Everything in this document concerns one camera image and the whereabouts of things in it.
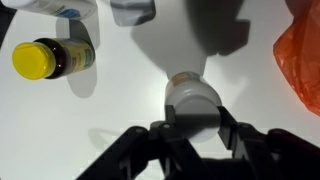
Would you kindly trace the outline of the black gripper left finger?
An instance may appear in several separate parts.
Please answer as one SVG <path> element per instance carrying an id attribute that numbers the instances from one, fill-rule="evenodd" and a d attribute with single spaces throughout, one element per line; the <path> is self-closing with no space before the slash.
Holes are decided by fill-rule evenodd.
<path id="1" fill-rule="evenodd" d="M 165 180 L 200 177 L 200 158 L 175 125 L 172 105 L 165 107 L 166 120 L 153 122 L 150 129 L 127 129 L 76 180 L 135 180 L 148 163 L 158 160 Z"/>

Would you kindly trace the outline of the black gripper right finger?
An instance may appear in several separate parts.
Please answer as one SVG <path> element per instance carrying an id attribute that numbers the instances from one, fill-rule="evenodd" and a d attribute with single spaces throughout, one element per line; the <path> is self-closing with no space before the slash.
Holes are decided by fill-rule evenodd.
<path id="1" fill-rule="evenodd" d="M 218 134 L 231 159 L 221 160 L 219 170 L 227 180 L 320 180 L 320 148 L 281 128 L 259 132 L 237 122 L 219 106 Z"/>

